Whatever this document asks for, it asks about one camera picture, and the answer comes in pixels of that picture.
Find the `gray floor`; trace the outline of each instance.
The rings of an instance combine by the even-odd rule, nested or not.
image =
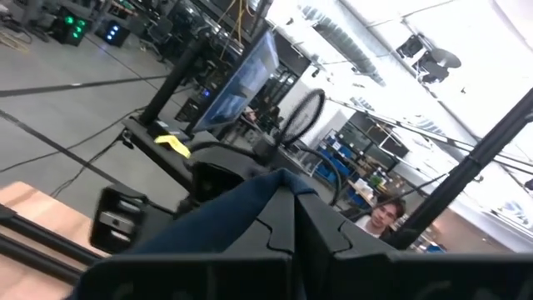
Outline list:
[[[156,76],[168,73],[168,67],[142,52],[130,39],[123,48],[109,47],[89,36],[79,47],[63,46],[55,41],[44,43],[34,38],[30,53],[21,53],[0,45],[0,90],[34,88],[69,83]],[[0,98],[0,109],[36,128],[55,142],[67,147],[116,121],[135,108],[146,105],[163,80],[131,82],[105,87],[51,92],[31,96]],[[174,115],[187,98],[175,95],[163,113]],[[106,147],[122,127],[76,147],[73,151],[89,159]],[[0,169],[14,163],[53,152],[48,145],[28,135],[11,123],[0,121]],[[174,208],[187,192],[156,164],[138,150],[116,145],[95,165],[126,185],[146,193],[154,202]],[[0,186],[24,181],[45,193],[73,177],[81,166],[58,154],[0,173]],[[92,215],[104,179],[86,171],[58,199],[81,213]],[[331,193],[319,186],[319,193],[329,199]]]

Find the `black pole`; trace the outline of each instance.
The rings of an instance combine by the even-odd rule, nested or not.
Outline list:
[[[480,171],[527,125],[533,111],[531,89],[450,171],[450,176],[412,213],[388,241],[396,249],[407,249],[450,205]]]
[[[74,284],[82,271],[0,234],[0,254],[65,283]]]
[[[182,82],[183,78],[185,78],[189,72],[188,69],[198,59],[210,36],[210,29],[201,30],[198,33],[198,38],[194,38],[188,43],[176,66],[172,69],[170,75],[168,75],[167,80],[165,80],[139,117],[141,125],[148,126],[156,121],[157,115],[159,115],[159,112],[165,107],[176,88]]]
[[[23,217],[14,216],[9,219],[0,220],[0,224],[86,266],[92,266],[102,259],[96,253]]]
[[[265,18],[268,14],[268,10],[270,9],[270,6],[272,6],[273,3],[274,0],[259,1],[259,3],[257,4],[256,19],[254,20],[252,28],[250,29],[250,37],[254,38],[256,36],[256,33],[259,32],[257,29],[263,26]]]

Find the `wooden surface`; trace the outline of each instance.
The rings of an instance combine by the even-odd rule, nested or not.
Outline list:
[[[95,253],[105,255],[88,243],[92,221],[90,218],[26,183],[15,182],[0,190],[0,203],[17,211],[20,216],[30,221],[69,238]],[[0,227],[0,233],[61,259],[75,268],[85,268],[81,263],[9,229]],[[72,287],[64,282],[8,257],[0,256],[0,300],[58,300],[68,295],[71,289]]]

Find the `metal stand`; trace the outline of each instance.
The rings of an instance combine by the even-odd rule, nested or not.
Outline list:
[[[477,144],[450,176],[415,210],[388,241],[397,249],[407,249],[450,205],[486,165],[531,121],[531,89]]]
[[[159,112],[165,107],[176,88],[180,85],[180,82],[185,78],[188,69],[200,56],[210,36],[211,32],[209,30],[202,30],[198,33],[198,39],[193,39],[189,42],[187,49],[185,49],[177,61],[176,66],[174,66],[174,69],[168,75],[167,80],[165,80],[147,108],[139,116],[139,123],[141,125],[149,126],[156,121]]]

